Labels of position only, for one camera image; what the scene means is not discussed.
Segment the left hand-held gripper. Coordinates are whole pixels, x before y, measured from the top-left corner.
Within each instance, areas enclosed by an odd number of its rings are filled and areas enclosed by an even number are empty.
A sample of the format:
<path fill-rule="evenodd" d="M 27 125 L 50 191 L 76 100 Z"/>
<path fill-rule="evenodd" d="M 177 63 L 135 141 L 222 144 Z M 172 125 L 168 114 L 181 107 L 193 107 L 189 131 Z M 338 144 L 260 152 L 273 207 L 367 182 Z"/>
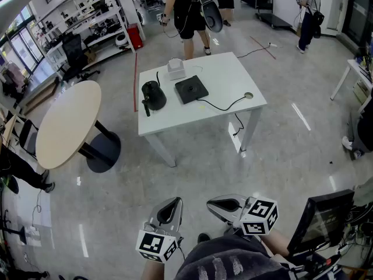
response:
<path fill-rule="evenodd" d="M 146 222 L 138 233 L 135 250 L 144 259 L 166 263 L 183 240 L 176 232 L 181 225 L 182 213 L 183 201 L 180 197 L 169 198 L 154 207 L 152 216 L 158 223 L 168 223 L 170 230 Z"/>

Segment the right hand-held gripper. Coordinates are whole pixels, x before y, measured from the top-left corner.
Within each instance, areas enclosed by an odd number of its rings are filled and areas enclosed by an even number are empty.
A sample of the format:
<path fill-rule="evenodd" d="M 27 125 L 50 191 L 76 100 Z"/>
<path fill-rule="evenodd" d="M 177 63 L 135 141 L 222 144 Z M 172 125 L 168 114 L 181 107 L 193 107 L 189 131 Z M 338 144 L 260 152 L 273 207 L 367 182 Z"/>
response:
<path fill-rule="evenodd" d="M 241 206 L 223 207 L 207 204 L 211 214 L 223 222 L 232 222 L 234 228 L 240 228 L 244 235 L 268 235 L 279 218 L 277 201 L 265 197 L 245 197 L 239 194 L 227 194 L 214 197 L 209 202 L 234 201 L 245 203 Z"/>

